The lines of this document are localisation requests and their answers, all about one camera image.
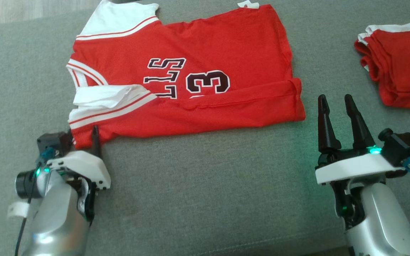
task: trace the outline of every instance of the printed number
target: printed number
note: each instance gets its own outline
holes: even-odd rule
[[[199,86],[195,82],[201,81],[202,85]],[[208,71],[206,73],[189,74],[186,77],[186,87],[192,94],[198,94],[201,92],[201,87],[213,87],[215,86],[215,93],[223,94],[227,92],[231,86],[229,77],[220,70]]]
[[[166,85],[164,88],[169,91],[165,94],[155,94],[158,97],[161,98],[171,98],[171,99],[176,99],[176,85]]]
[[[176,82],[176,79],[178,78],[179,71],[174,71],[174,70],[169,70],[167,71],[167,74],[170,76],[167,76],[165,78],[158,78],[156,76],[145,76],[143,78],[143,83],[149,83],[153,81],[158,81],[158,82]]]
[[[186,62],[185,58],[164,59],[162,62],[161,62],[161,59],[153,58],[149,61],[148,68],[162,68],[162,69],[164,69],[169,64],[172,64],[170,68],[182,69],[185,62]]]

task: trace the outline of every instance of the green led light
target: green led light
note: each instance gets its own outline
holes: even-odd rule
[[[380,151],[382,150],[381,148],[376,147],[376,145],[373,147],[367,147],[367,149],[370,154],[380,154]]]

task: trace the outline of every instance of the wooden floor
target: wooden floor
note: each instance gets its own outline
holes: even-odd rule
[[[0,24],[94,9],[101,0],[0,0]]]

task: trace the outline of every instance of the gray cloth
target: gray cloth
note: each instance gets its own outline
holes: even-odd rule
[[[164,24],[237,7],[231,0],[157,2]],[[374,137],[387,127],[410,132],[410,110],[381,103],[353,48],[367,25],[409,23],[410,2],[260,3],[271,3],[286,27],[306,120],[104,145],[112,188],[96,199],[86,255],[301,255],[345,244],[332,189],[314,175],[317,96],[327,95],[345,147],[352,146],[345,94]],[[92,11],[0,26],[0,255],[13,253],[21,223],[5,217],[17,200],[16,174],[33,168],[38,136],[68,129],[74,86],[65,64]],[[410,220],[410,175],[388,185]]]

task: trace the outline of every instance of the folded red cloth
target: folded red cloth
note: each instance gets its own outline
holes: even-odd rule
[[[379,83],[382,102],[410,108],[410,23],[368,26],[354,45],[363,54],[360,64]]]

